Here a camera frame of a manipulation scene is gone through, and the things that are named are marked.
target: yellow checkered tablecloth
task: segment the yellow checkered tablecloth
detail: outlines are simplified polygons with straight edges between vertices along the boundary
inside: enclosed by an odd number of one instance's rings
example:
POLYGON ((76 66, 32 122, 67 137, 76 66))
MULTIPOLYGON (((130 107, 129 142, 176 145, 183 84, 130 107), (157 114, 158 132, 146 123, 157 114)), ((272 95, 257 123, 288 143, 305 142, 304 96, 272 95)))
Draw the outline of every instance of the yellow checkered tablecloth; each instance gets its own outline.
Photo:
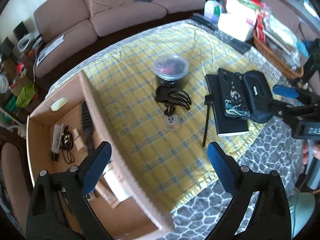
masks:
MULTIPOLYGON (((135 168, 168 210, 175 210, 217 180, 202 147, 208 94, 205 74, 218 68, 244 73, 257 66, 231 46, 204 30, 182 23, 117 48, 83 68, 97 90, 106 116, 115 128, 135 168), (163 104, 154 100, 157 83, 153 62, 164 54, 179 54, 189 64, 185 91, 192 99, 178 131, 165 128, 163 104)), ((238 160, 263 124, 248 122, 249 133, 218 137, 210 112, 207 142, 217 141, 238 160)))

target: food container lid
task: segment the food container lid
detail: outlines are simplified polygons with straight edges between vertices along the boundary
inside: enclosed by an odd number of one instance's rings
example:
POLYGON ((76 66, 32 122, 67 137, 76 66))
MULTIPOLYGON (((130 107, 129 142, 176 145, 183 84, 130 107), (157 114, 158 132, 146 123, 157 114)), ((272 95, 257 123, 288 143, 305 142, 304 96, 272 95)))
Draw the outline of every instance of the food container lid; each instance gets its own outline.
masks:
POLYGON ((177 54, 166 54, 154 62, 155 72, 164 80, 179 80, 184 78, 189 71, 189 62, 177 54))

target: black notebook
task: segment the black notebook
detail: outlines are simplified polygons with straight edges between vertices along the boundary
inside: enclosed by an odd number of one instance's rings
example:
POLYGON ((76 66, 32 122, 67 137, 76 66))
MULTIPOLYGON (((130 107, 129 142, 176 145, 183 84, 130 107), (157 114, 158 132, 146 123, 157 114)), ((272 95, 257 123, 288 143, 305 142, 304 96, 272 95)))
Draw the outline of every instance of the black notebook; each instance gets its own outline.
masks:
POLYGON ((246 120, 226 117, 223 114, 218 75, 206 75, 208 90, 213 95, 213 114, 217 135, 220 137, 241 135, 249 132, 246 120))

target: wicker basket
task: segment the wicker basket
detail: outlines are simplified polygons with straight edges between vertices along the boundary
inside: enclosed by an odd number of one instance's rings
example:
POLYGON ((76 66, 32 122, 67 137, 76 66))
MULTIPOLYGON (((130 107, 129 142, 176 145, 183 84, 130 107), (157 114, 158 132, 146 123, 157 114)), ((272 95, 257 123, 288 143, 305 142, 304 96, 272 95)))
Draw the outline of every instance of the wicker basket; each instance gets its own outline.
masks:
POLYGON ((263 42, 261 42, 255 31, 252 33, 253 41, 256 49, 261 52, 265 58, 270 61, 277 69, 279 69, 286 78, 300 78, 303 76, 303 67, 297 69, 297 71, 292 70, 286 63, 283 62, 276 54, 274 54, 271 49, 269 49, 263 42))

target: wall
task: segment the wall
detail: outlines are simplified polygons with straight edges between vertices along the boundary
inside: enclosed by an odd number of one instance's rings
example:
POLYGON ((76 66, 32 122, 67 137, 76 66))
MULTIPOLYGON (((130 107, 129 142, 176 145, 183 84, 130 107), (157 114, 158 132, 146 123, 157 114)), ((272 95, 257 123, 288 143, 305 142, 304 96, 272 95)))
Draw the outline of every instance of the wall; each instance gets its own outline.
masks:
POLYGON ((0 43, 8 36, 17 44, 14 28, 24 22, 30 32, 37 32, 33 18, 34 11, 47 0, 10 0, 0 15, 0 43))

